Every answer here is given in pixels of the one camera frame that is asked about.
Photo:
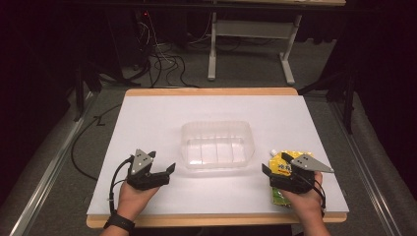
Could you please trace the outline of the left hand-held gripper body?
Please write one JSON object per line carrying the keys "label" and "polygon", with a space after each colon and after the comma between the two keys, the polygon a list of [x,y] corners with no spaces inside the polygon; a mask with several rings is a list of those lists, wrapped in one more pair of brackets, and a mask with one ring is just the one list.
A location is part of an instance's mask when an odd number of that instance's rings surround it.
{"label": "left hand-held gripper body", "polygon": [[163,185],[168,185],[168,179],[157,179],[155,173],[151,173],[153,159],[141,149],[137,149],[133,155],[133,161],[128,169],[127,183],[133,188],[141,191],[149,190]]}

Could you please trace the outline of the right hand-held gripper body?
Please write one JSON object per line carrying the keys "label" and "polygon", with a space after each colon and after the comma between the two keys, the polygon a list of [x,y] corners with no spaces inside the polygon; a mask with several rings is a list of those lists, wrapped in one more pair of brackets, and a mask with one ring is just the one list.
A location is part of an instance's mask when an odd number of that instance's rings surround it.
{"label": "right hand-held gripper body", "polygon": [[291,164],[283,160],[281,154],[270,160],[269,169],[272,172],[272,177],[269,178],[269,184],[272,187],[295,194],[305,194],[315,187],[316,171],[334,172],[331,167],[311,157],[309,154],[301,154],[293,158],[294,160]]}

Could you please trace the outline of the yellow green spout pouch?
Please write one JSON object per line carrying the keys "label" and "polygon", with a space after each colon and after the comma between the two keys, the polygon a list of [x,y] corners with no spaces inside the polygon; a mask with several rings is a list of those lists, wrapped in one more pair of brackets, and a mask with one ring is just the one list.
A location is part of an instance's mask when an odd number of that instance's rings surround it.
{"label": "yellow green spout pouch", "polygon": [[269,177],[272,202],[275,205],[291,207],[290,201],[282,195],[282,191],[305,194],[314,187],[314,172],[299,167],[299,164],[309,158],[309,152],[294,150],[271,152],[271,159],[268,161],[268,166],[263,167],[263,171]]}

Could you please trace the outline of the clear plastic container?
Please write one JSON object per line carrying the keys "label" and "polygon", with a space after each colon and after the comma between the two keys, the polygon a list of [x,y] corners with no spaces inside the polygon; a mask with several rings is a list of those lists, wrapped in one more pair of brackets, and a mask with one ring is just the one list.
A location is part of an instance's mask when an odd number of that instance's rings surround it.
{"label": "clear plastic container", "polygon": [[182,126],[181,150],[189,169],[228,169],[247,166],[255,143],[248,122],[196,121]]}

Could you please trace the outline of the person's right hand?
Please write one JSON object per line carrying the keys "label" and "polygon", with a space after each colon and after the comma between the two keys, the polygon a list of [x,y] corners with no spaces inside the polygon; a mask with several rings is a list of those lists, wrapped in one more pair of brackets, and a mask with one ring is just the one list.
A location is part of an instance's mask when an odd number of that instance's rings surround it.
{"label": "person's right hand", "polygon": [[311,190],[305,194],[294,194],[281,190],[280,193],[291,203],[291,207],[301,222],[322,220],[322,198]]}

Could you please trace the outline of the person's left hand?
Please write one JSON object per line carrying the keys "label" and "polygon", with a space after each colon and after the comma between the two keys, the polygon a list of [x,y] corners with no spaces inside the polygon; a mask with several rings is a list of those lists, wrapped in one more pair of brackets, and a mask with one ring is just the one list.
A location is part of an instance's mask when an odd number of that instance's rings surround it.
{"label": "person's left hand", "polygon": [[134,221],[158,190],[159,188],[152,188],[141,191],[124,182],[119,193],[117,213]]}

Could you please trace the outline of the black wristwatch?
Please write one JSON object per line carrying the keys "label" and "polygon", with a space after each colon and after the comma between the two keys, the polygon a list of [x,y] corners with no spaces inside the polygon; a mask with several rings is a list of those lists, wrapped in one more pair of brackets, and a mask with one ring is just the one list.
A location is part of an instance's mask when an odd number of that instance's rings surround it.
{"label": "black wristwatch", "polygon": [[131,233],[135,228],[135,223],[132,220],[119,215],[117,212],[113,212],[105,222],[103,228],[107,229],[110,226],[114,226]]}

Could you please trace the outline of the black metal stand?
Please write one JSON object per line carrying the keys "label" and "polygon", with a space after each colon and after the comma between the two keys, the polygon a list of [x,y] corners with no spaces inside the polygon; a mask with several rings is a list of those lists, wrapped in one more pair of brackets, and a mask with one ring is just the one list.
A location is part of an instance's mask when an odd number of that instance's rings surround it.
{"label": "black metal stand", "polygon": [[78,64],[75,69],[76,121],[79,121],[87,111],[86,89],[93,93],[100,93],[104,85],[130,87],[132,83],[126,79],[112,77],[104,68],[90,61],[81,61]]}
{"label": "black metal stand", "polygon": [[326,94],[327,101],[335,102],[343,101],[343,112],[342,112],[342,124],[346,131],[352,133],[352,112],[353,107],[353,96],[355,86],[355,75],[348,72],[337,72],[333,75],[319,79],[318,81],[311,83],[304,88],[300,88],[297,92],[300,95],[307,94],[310,91],[322,89],[328,87]]}

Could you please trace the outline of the metal floor rail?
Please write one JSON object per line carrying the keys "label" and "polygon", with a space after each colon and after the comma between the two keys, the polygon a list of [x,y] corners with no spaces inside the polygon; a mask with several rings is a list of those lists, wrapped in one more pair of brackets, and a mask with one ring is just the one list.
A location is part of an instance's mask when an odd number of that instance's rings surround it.
{"label": "metal floor rail", "polygon": [[85,121],[85,113],[97,96],[98,93],[92,91],[84,95],[85,108],[79,112],[76,94],[70,94],[72,106],[35,152],[1,208],[6,236],[28,235],[67,160],[66,154]]}
{"label": "metal floor rail", "polygon": [[337,104],[331,102],[329,105],[331,113],[336,117],[337,124],[341,129],[350,151],[352,152],[354,163],[358,169],[361,181],[366,189],[367,195],[373,205],[374,210],[383,226],[383,229],[387,236],[403,236],[392,213],[387,205],[386,198],[378,187],[372,173],[362,155],[353,135],[347,131],[343,120],[342,112]]}

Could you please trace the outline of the white desk frame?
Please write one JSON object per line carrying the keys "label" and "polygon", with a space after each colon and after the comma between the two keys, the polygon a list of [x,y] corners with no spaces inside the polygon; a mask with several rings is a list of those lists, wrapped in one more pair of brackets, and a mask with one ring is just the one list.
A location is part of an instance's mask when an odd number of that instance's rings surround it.
{"label": "white desk frame", "polygon": [[[344,7],[346,0],[212,0],[218,6],[220,3],[264,4],[269,7]],[[216,78],[216,40],[219,36],[250,37],[263,39],[282,39],[286,48],[278,53],[278,59],[284,79],[290,86],[295,84],[289,55],[291,53],[303,15],[296,14],[289,23],[273,23],[256,20],[219,20],[217,12],[211,14],[210,52],[208,57],[208,80]]]}

